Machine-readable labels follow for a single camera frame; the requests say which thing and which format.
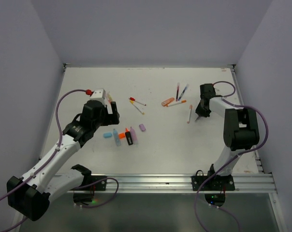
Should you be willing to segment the orange highlighter cap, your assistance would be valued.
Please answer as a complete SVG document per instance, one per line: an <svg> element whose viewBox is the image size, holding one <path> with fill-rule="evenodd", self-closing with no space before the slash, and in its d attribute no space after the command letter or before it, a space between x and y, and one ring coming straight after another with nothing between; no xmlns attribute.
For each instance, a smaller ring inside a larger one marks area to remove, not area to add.
<svg viewBox="0 0 292 232"><path fill-rule="evenodd" d="M118 136L119 136L119 139L123 139L125 138L125 133L120 133Z"/></svg>

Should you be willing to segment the black orange highlighter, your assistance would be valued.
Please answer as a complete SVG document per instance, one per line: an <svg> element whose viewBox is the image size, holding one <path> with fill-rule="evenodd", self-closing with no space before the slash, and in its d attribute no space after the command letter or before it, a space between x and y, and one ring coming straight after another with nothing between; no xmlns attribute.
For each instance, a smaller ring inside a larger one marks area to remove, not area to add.
<svg viewBox="0 0 292 232"><path fill-rule="evenodd" d="M126 137L128 145L133 145L131 133L127 128L125 129L125 137Z"/></svg>

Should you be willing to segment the light blue highlighter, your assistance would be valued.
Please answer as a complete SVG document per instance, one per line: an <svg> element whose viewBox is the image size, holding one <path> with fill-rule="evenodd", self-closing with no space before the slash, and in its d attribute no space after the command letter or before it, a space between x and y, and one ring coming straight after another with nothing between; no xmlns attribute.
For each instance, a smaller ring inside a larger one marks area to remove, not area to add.
<svg viewBox="0 0 292 232"><path fill-rule="evenodd" d="M113 137L114 137L116 146L121 146L121 140L119 138L119 133L116 129L113 129Z"/></svg>

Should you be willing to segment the purple highlighter cap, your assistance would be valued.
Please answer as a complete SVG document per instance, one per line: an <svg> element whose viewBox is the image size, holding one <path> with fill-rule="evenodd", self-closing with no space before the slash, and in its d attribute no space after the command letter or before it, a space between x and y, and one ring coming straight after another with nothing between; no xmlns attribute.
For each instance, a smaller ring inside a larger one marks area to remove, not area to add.
<svg viewBox="0 0 292 232"><path fill-rule="evenodd" d="M145 128L144 124L140 124L139 128L140 128L141 131L146 131L146 128Z"/></svg>

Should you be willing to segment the purple highlighter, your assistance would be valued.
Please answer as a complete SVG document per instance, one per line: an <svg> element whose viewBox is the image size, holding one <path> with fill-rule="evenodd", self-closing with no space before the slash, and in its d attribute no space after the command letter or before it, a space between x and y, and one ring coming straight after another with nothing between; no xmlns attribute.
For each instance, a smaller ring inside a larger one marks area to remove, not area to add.
<svg viewBox="0 0 292 232"><path fill-rule="evenodd" d="M134 145L138 144L138 139L137 139L137 135L135 130L133 129L133 127L130 127L130 134L131 134L131 138L132 138L132 142Z"/></svg>

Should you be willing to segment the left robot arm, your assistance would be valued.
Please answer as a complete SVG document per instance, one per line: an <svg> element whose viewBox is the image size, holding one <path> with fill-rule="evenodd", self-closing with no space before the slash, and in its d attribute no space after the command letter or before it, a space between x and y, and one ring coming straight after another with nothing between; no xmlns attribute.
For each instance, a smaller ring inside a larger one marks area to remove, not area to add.
<svg viewBox="0 0 292 232"><path fill-rule="evenodd" d="M112 112L97 100L89 100L83 111L62 132L62 138L28 172L20 178L12 176L7 184L8 205L32 221L40 219L52 201L69 190L101 190L107 176L94 178L91 170L82 165L73 166L59 178L55 174L65 162L90 140L100 126L119 124L116 102L111 102Z"/></svg>

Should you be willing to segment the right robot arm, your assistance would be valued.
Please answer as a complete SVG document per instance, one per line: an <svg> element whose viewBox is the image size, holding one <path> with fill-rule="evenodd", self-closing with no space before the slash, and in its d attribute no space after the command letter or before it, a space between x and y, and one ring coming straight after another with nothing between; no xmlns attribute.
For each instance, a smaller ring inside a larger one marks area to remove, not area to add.
<svg viewBox="0 0 292 232"><path fill-rule="evenodd" d="M216 113L224 119L223 148L219 158L212 164L207 177L211 189L219 189L224 184L223 176L232 174L241 155L250 152L260 141L256 111L245 106L227 103L218 95L213 84L200 85L200 102L195 110L198 118L210 117Z"/></svg>

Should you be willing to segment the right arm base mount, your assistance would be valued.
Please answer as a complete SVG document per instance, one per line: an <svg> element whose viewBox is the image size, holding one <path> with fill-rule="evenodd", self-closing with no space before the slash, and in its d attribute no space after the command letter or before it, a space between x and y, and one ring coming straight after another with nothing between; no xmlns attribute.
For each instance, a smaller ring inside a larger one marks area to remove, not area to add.
<svg viewBox="0 0 292 232"><path fill-rule="evenodd" d="M204 175L202 170L198 170L195 175L191 176L192 190L197 191L200 185L213 174L213 171L208 171L207 175ZM204 195L205 200L214 206L221 207L226 200L226 192L234 191L234 179L231 175L220 176L216 175L201 188L201 191L215 192L206 193Z"/></svg>

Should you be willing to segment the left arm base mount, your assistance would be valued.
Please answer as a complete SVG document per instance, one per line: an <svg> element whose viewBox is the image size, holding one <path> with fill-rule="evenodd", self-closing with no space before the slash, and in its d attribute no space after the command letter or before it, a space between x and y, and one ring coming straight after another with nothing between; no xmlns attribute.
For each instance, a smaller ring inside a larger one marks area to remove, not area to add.
<svg viewBox="0 0 292 232"><path fill-rule="evenodd" d="M95 191L106 190L107 176L105 175L89 175L85 176L82 184L72 189L73 202L76 207L83 209L97 208L106 205L108 201L100 203L95 197Z"/></svg>

